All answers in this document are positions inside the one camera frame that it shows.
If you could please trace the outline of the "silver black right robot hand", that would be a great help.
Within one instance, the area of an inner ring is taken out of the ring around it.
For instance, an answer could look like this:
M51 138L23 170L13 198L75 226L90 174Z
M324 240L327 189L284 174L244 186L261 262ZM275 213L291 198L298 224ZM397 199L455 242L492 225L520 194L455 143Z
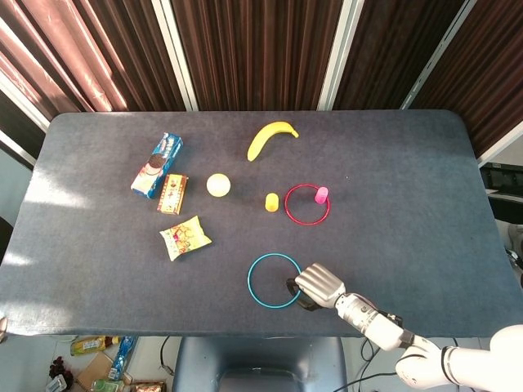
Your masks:
M338 298L346 294L343 281L320 263L308 266L296 278L288 278L286 287L307 311L333 309Z

